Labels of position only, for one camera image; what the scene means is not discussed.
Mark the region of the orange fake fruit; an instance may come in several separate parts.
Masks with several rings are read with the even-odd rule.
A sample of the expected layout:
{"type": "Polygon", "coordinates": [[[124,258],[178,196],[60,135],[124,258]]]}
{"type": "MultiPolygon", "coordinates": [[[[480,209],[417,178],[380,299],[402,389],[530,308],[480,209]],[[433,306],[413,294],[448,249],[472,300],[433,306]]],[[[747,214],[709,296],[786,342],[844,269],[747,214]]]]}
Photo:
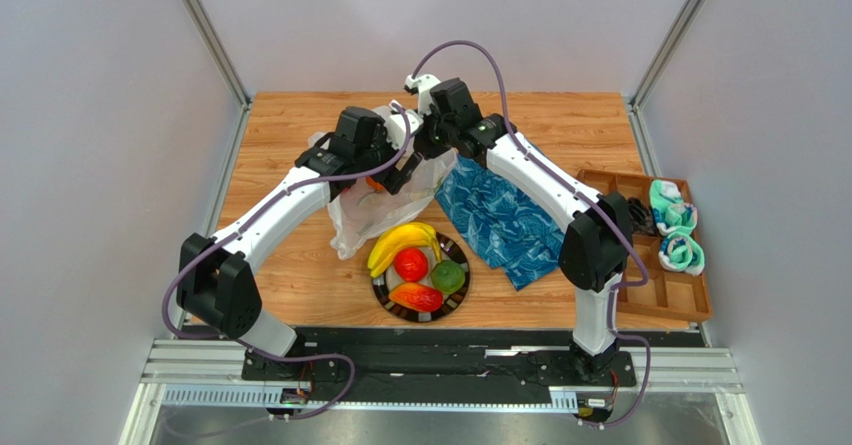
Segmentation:
{"type": "Polygon", "coordinates": [[[386,189],[384,188],[384,186],[382,184],[380,184],[379,182],[375,181],[374,179],[372,179],[371,177],[366,177],[365,182],[371,189],[373,189],[377,193],[385,193],[386,192],[386,189]]]}

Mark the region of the white printed plastic bag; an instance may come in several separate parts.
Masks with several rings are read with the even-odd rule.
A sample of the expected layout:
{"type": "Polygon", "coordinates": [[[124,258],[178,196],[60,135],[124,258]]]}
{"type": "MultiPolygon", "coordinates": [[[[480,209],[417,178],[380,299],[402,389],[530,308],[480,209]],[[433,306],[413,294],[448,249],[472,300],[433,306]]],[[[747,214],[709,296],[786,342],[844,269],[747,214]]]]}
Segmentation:
{"type": "Polygon", "coordinates": [[[368,240],[417,218],[434,201],[456,164],[457,153],[453,150],[422,161],[395,195],[368,184],[365,178],[357,180],[327,206],[335,230],[330,246],[338,258],[354,257],[368,240]]]}

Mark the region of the yellow fake banana bunch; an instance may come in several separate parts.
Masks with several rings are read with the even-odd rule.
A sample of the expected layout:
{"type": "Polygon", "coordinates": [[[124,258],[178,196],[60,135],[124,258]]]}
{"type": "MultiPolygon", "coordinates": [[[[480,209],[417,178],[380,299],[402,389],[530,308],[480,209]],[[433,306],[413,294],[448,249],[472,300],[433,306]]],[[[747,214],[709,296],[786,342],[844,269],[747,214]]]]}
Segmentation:
{"type": "Polygon", "coordinates": [[[392,265],[395,255],[405,248],[429,247],[437,262],[443,260],[438,233],[431,225],[409,222],[384,232],[368,257],[367,268],[372,278],[382,275],[392,265]]]}

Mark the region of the green fake lime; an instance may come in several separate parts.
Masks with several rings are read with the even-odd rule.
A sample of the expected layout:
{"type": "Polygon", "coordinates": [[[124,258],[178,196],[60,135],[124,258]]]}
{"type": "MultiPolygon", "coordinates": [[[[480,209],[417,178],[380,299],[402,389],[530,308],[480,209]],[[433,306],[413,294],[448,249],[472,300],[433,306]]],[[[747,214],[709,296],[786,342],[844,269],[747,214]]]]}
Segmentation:
{"type": "Polygon", "coordinates": [[[432,286],[443,294],[457,292],[465,283],[466,272],[453,260],[443,260],[430,273],[432,286]]]}

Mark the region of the red yellow fake mango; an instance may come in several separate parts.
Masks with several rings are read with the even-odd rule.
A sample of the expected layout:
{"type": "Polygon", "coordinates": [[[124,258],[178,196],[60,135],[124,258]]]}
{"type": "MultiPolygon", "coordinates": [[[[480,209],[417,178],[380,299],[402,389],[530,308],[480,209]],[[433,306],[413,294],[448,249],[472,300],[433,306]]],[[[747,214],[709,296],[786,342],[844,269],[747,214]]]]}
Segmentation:
{"type": "Polygon", "coordinates": [[[390,293],[391,301],[418,312],[431,313],[444,303],[443,294],[430,286],[405,282],[394,287],[390,293]]]}

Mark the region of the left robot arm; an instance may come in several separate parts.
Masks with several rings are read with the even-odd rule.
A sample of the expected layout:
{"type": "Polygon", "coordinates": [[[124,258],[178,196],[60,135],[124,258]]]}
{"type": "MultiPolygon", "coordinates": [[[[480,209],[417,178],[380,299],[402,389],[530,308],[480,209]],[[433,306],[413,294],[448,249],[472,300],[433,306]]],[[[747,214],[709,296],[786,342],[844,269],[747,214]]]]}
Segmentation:
{"type": "Polygon", "coordinates": [[[296,160],[282,182],[246,214],[211,237],[194,233],[182,244],[179,271],[168,286],[169,307],[210,326],[214,337],[237,341],[274,359],[287,359],[294,328],[265,310],[255,274],[304,220],[332,203],[358,180],[384,180],[387,191],[405,182],[397,163],[423,125],[416,111],[394,102],[385,114],[347,107],[333,131],[296,160]]]}

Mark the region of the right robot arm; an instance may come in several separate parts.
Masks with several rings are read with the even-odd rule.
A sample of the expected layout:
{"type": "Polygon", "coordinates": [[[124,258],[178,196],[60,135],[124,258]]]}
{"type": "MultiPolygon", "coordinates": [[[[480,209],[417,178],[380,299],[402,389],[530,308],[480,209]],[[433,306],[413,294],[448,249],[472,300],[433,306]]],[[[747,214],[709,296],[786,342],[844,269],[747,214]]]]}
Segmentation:
{"type": "Polygon", "coordinates": [[[559,268],[575,288],[573,342],[590,360],[613,354],[612,302],[632,244],[625,198],[602,195],[562,171],[518,132],[507,113],[484,114],[459,78],[409,75],[404,88],[418,100],[420,143],[454,149],[477,162],[553,220],[563,234],[559,268]]]}

